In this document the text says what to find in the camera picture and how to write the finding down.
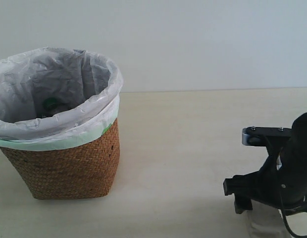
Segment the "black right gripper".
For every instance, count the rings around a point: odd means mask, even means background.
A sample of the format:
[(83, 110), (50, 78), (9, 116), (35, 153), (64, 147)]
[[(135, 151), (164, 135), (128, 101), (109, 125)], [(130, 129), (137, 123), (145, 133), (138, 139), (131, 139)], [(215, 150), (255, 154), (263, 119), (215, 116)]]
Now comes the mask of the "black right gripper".
[(273, 150), (257, 173), (234, 175), (223, 182), (224, 195), (235, 194), (235, 212), (252, 211), (252, 201), (244, 196), (258, 183), (260, 202), (278, 208), (285, 215), (307, 212), (307, 152), (296, 146)]

